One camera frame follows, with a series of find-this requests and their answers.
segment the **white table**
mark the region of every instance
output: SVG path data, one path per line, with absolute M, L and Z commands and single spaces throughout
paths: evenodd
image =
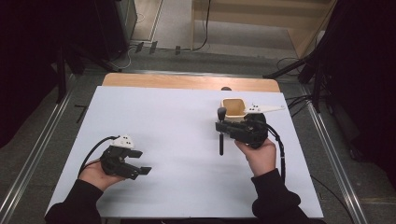
M 219 155 L 217 109 L 230 97 L 248 105 L 287 108 L 283 94 L 276 92 L 98 87 L 49 207 L 67 196 L 96 143 L 128 133 L 143 155 L 127 162 L 152 170 L 108 189 L 97 204 L 102 217 L 254 217 L 251 204 L 257 194 L 245 156 L 228 137 L 224 156 Z M 289 111 L 265 116 L 285 146 L 287 187 L 300 195 L 300 207 L 309 217 L 323 217 Z M 108 144 L 103 143 L 91 160 Z

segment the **hand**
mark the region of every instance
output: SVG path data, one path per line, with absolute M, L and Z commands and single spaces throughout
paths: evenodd
M 275 170 L 276 147 L 268 138 L 257 149 L 236 140 L 235 144 L 247 157 L 248 164 L 255 177 Z
M 118 175 L 106 175 L 102 169 L 102 163 L 99 161 L 92 161 L 91 165 L 87 166 L 79 175 L 78 179 L 88 182 L 101 191 L 105 191 L 108 187 L 125 180 L 124 177 Z

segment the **aluminum rail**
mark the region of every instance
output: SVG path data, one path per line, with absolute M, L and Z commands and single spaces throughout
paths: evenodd
M 74 89 L 76 81 L 77 79 L 75 75 L 71 75 L 68 80 L 69 88 L 65 97 L 59 104 L 54 107 L 49 117 L 49 120 L 47 121 L 45 127 L 43 128 L 43 131 L 35 142 L 35 145 L 33 146 L 29 157 L 23 165 L 20 173 L 18 174 L 18 177 L 9 188 L 0 208 L 1 224 L 8 224 L 8 222 L 11 220 L 11 216 L 14 213 L 14 210 L 17 207 L 22 194 L 26 190 L 29 180 L 32 177 L 38 163 L 40 162 L 40 159 L 44 154 L 47 144 L 50 141 L 50 138 L 52 137 L 52 134 L 56 126 L 58 125 L 60 118 L 62 117 L 62 114 L 69 102 L 70 95 Z
M 303 93 L 310 94 L 310 91 L 306 86 L 303 86 Z M 316 112 L 312 104 L 309 104 L 308 109 L 309 113 L 311 114 L 312 120 L 314 121 L 315 126 L 318 130 L 320 140 L 326 150 L 327 156 L 335 174 L 335 178 L 337 179 L 338 185 L 343 192 L 346 205 L 348 207 L 350 215 L 352 215 L 354 223 L 368 224 L 369 222 L 367 221 L 367 218 L 361 208 L 359 198 L 356 195 L 355 190 L 353 189 L 352 184 L 349 181 L 349 178 L 347 177 L 347 172 L 344 169 L 343 164 L 341 163 L 337 155 L 334 145 L 332 144 L 332 139 L 327 132 L 321 115 Z

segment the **black stand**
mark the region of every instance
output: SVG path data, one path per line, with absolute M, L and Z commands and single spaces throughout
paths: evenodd
M 81 59 L 77 56 L 82 55 L 92 62 L 98 64 L 107 70 L 107 72 L 117 73 L 113 67 L 96 58 L 87 50 L 81 48 L 76 44 L 63 43 L 59 46 L 57 51 L 57 74 L 58 74 L 58 99 L 56 101 L 59 104 L 66 94 L 66 72 L 64 65 L 67 63 L 74 74 L 80 74 L 84 72 L 84 64 Z
M 320 86 L 322 84 L 323 78 L 325 76 L 324 65 L 321 63 L 326 57 L 326 52 L 331 49 L 331 43 L 334 42 L 334 37 L 337 33 L 338 26 L 341 24 L 345 15 L 348 13 L 349 9 L 353 7 L 353 3 L 348 1 L 337 1 L 332 16 L 329 21 L 328 28 L 325 35 L 319 41 L 318 45 L 310 54 L 300 59 L 299 61 L 286 66 L 279 71 L 274 72 L 270 75 L 264 75 L 263 78 L 277 78 L 281 77 L 289 71 L 296 69 L 302 65 L 305 65 L 302 72 L 298 76 L 300 83 L 306 84 L 315 76 L 314 92 L 312 94 L 312 103 L 314 108 L 319 113 L 318 100 L 320 96 Z

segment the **person's left hand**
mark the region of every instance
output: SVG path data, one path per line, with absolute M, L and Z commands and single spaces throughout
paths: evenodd
M 101 191 L 105 191 L 108 187 L 125 180 L 124 177 L 118 175 L 106 175 L 102 169 L 102 163 L 92 161 L 79 175 L 78 179 L 88 182 Z

